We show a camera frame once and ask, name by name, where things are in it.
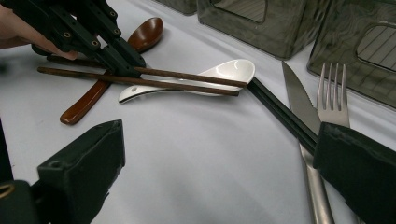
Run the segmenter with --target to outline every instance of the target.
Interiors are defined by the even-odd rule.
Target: gray translucent container
[[[197,0],[154,0],[169,6],[185,15],[194,14],[197,11]]]
[[[312,42],[329,0],[198,0],[200,23],[287,60]]]
[[[311,52],[308,70],[346,65],[347,86],[396,108],[396,1],[333,0]]]

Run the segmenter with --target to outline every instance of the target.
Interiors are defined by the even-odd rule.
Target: hand
[[[0,49],[35,44],[39,48],[69,60],[77,58],[75,51],[63,52],[46,37],[27,24],[11,9],[0,5]]]

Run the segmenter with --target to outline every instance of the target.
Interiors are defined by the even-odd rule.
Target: white ceramic spoon
[[[249,83],[251,79],[253,79],[254,73],[255,73],[255,66],[253,62],[245,59],[238,59],[217,65],[209,70],[204,71],[199,75],[205,77],[226,78],[226,79]],[[223,89],[227,91],[241,90],[241,88],[239,87],[226,86],[226,85],[220,85],[220,84],[208,83],[208,82],[191,81],[186,79],[167,79],[167,80],[162,80],[162,82],[172,82],[172,83],[195,85],[201,87],[210,87],[210,88]],[[160,91],[179,91],[179,90],[142,86],[142,85],[133,85],[125,89],[120,94],[119,103],[124,104],[125,102],[130,101],[137,96],[160,92]],[[198,92],[198,91],[186,91],[186,92],[191,92],[200,95],[207,95],[207,96],[218,96],[217,94]]]

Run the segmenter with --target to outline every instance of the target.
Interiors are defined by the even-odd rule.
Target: spoon
[[[219,77],[219,78],[226,78],[236,81],[243,81],[249,83],[251,79],[253,79],[255,73],[255,66],[254,63],[245,60],[245,59],[238,59],[232,60],[227,63],[222,63],[217,65],[209,70],[204,71],[203,73],[199,74],[200,76],[205,77]],[[166,79],[161,80],[161,82],[170,82],[170,83],[177,83],[177,84],[185,84],[185,85],[194,85],[194,86],[201,86],[201,87],[208,87],[208,88],[217,88],[227,91],[240,91],[242,88],[234,87],[234,86],[226,86],[208,82],[197,82],[192,80],[186,79]],[[137,96],[141,96],[144,94],[161,92],[161,91],[180,91],[175,89],[166,89],[166,88],[159,88],[159,87],[150,87],[150,86],[143,86],[143,85],[133,85],[127,89],[125,89],[119,97],[119,103],[124,104]],[[198,92],[198,91],[185,91],[191,92],[199,95],[206,95],[206,96],[219,96],[218,94],[214,93],[206,93],[206,92]]]
[[[152,48],[161,39],[163,21],[161,18],[151,18],[143,22],[129,37],[128,44],[138,53]],[[60,117],[64,124],[73,125],[79,122],[95,105],[110,86],[110,82],[98,80],[96,83]]]

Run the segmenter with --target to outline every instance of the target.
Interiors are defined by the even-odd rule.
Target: chopsticks
[[[61,77],[95,78],[108,82],[117,82],[122,84],[129,84],[129,85],[145,85],[145,86],[160,87],[160,88],[174,89],[180,91],[198,91],[198,92],[212,93],[218,95],[229,95],[229,96],[237,96],[239,94],[239,91],[227,91],[227,90],[208,88],[208,87],[177,84],[171,82],[161,82],[161,81],[147,80],[137,77],[118,77],[118,76],[110,76],[110,75],[100,75],[95,73],[78,72],[78,71],[63,70],[63,69],[56,69],[49,67],[38,67],[37,71],[39,73],[61,76]]]
[[[49,57],[47,57],[47,60],[50,62],[53,62],[53,63],[104,68],[98,62],[81,60],[81,59],[75,59],[74,61],[70,61],[70,60],[67,60],[67,59],[59,57],[59,56],[49,56]],[[240,87],[240,88],[245,88],[248,85],[246,82],[242,82],[242,81],[236,81],[236,80],[230,80],[230,79],[224,79],[224,78],[218,78],[218,77],[204,77],[204,76],[192,75],[192,74],[187,74],[187,73],[170,72],[170,71],[163,71],[163,70],[145,68],[145,67],[134,67],[134,70],[138,71],[141,74],[145,74],[145,75],[152,75],[152,76],[157,76],[157,77],[174,77],[174,78],[181,78],[181,79],[187,79],[187,80],[193,80],[193,81],[216,83],[216,84],[226,85],[226,86],[235,86],[235,87]]]

